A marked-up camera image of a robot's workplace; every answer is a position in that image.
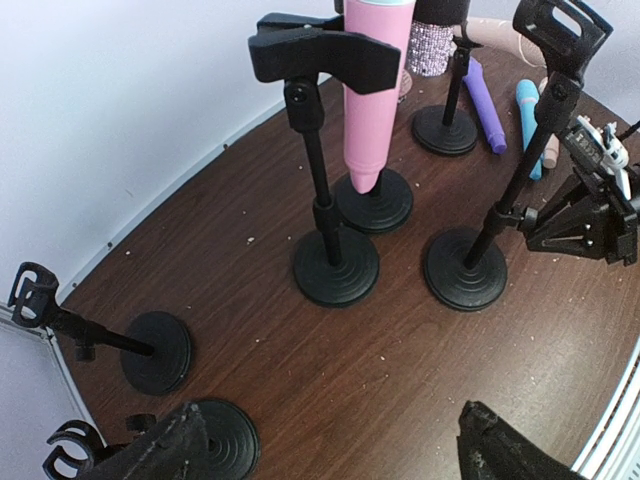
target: wood grain surface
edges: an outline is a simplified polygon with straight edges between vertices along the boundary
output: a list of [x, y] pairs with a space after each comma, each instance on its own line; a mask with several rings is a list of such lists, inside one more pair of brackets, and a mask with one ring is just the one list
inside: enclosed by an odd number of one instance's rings
[[[380, 280], [356, 306], [323, 309], [296, 289], [291, 258], [313, 228], [313, 190], [302, 139], [283, 112], [114, 248], [66, 306], [118, 332], [141, 312], [166, 310], [188, 324], [197, 351], [184, 388], [150, 398], [125, 382], [116, 352], [102, 347], [93, 364], [76, 364], [63, 342], [109, 441], [130, 439], [127, 415], [163, 415], [186, 400], [221, 397], [259, 429], [255, 479], [457, 479], [457, 419], [471, 399], [573, 462], [637, 339], [640, 269], [530, 253], [509, 231], [498, 240], [509, 282], [495, 305], [464, 314], [431, 296], [421, 270], [425, 245], [443, 229], [481, 225], [521, 155], [516, 84], [544, 75], [506, 54], [474, 55], [484, 64], [508, 153], [492, 155], [484, 138], [461, 158], [423, 151], [409, 132], [412, 114], [443, 103], [449, 77], [415, 79], [399, 106], [389, 157], [411, 184], [415, 209], [400, 231], [373, 239]], [[342, 91], [332, 80], [321, 92], [335, 182], [346, 172]], [[472, 110], [466, 92], [460, 107]], [[615, 118], [586, 96], [579, 110], [597, 124]], [[629, 146], [633, 154], [640, 142]], [[570, 171], [567, 157], [559, 163], [528, 187], [523, 204], [540, 207], [551, 197]]]

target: black round base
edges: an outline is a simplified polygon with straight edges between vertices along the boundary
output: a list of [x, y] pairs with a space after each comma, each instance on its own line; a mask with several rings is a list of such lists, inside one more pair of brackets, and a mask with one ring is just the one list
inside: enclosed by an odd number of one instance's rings
[[209, 436], [208, 478], [248, 478], [260, 458], [260, 438], [251, 419], [224, 400], [197, 403]]
[[336, 185], [336, 202], [344, 223], [367, 234], [388, 233], [404, 225], [413, 209], [407, 181], [393, 170], [380, 172], [379, 194], [359, 194], [345, 175]]
[[332, 267], [327, 260], [322, 234], [308, 233], [298, 246], [293, 273], [298, 287], [312, 302], [343, 308], [373, 291], [380, 272], [380, 258], [369, 237], [340, 227], [342, 264]]
[[180, 387], [191, 366], [193, 347], [187, 327], [165, 312], [143, 313], [126, 335], [151, 345], [150, 357], [121, 351], [120, 363], [127, 381], [145, 395], [166, 395]]
[[424, 275], [433, 294], [455, 310], [475, 312], [495, 302], [507, 284], [507, 263], [491, 244], [477, 267], [468, 270], [464, 259], [478, 233], [457, 228], [443, 233], [429, 247]]
[[426, 150], [447, 157], [469, 153], [478, 141], [478, 129], [468, 113], [456, 110], [450, 127], [442, 124], [444, 105], [425, 107], [413, 117], [411, 131]]

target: silver glitter cylinder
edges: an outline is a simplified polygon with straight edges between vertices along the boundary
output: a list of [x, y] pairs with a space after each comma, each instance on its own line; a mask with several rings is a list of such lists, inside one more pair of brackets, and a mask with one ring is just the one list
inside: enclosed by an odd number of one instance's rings
[[407, 69], [423, 77], [435, 77], [447, 71], [453, 27], [427, 25], [414, 21], [407, 50]]

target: wooden table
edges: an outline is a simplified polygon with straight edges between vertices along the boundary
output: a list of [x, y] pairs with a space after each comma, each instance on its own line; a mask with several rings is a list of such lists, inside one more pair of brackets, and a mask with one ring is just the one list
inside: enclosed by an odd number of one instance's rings
[[[232, 145], [114, 249], [66, 306], [116, 331], [138, 313], [167, 310], [189, 325], [197, 356], [183, 389], [150, 398], [125, 383], [116, 352], [100, 348], [96, 362], [79, 365], [65, 343], [109, 441], [130, 439], [127, 415], [163, 415], [186, 400], [222, 397], [260, 431], [256, 479], [457, 479], [457, 419], [474, 399], [573, 462], [637, 339], [640, 269], [530, 253], [509, 231], [498, 241], [509, 282], [494, 306], [464, 314], [431, 296], [421, 269], [425, 245], [451, 226], [481, 225], [522, 150], [516, 84], [544, 75], [506, 54], [487, 50], [477, 58], [508, 153], [491, 155], [484, 139], [455, 159], [419, 148], [409, 132], [412, 114], [444, 103], [449, 77], [416, 79], [398, 109], [389, 160], [410, 182], [415, 209], [400, 231], [373, 239], [380, 280], [356, 306], [317, 307], [294, 284], [291, 257], [313, 228], [313, 190], [302, 140], [283, 112]], [[342, 92], [335, 81], [321, 90], [335, 181], [346, 171]], [[461, 108], [470, 110], [466, 93]], [[614, 118], [586, 96], [579, 109], [598, 125]], [[629, 146], [638, 151], [640, 142]], [[522, 202], [541, 206], [569, 170], [563, 157]]]

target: pink tube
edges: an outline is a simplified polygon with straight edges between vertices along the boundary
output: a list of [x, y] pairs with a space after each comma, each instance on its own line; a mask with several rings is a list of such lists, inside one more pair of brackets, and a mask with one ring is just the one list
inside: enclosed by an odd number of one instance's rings
[[346, 0], [345, 30], [402, 52], [396, 87], [358, 95], [345, 87], [344, 159], [359, 193], [369, 192], [387, 163], [415, 0]]

